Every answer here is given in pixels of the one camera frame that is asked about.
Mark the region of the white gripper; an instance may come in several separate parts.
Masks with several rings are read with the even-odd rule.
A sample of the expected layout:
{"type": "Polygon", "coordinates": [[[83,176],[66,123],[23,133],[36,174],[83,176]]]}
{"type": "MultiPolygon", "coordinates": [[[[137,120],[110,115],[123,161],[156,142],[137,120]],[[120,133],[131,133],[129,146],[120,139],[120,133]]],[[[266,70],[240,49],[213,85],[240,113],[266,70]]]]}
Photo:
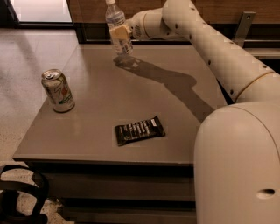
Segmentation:
{"type": "Polygon", "coordinates": [[[128,25],[123,24],[109,30],[110,37],[118,40],[130,40],[130,34],[135,39],[146,40],[156,37],[157,12],[144,10],[127,20],[128,25]]]}

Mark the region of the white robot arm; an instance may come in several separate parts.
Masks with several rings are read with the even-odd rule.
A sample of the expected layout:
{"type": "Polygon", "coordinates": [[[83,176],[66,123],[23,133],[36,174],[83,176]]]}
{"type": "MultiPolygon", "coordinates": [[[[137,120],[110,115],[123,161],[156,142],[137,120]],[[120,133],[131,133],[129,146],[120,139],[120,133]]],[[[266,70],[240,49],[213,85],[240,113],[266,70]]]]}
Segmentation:
{"type": "Polygon", "coordinates": [[[196,136],[197,223],[280,224],[280,75],[207,24],[192,0],[138,12],[119,32],[190,41],[233,100],[196,136]]]}

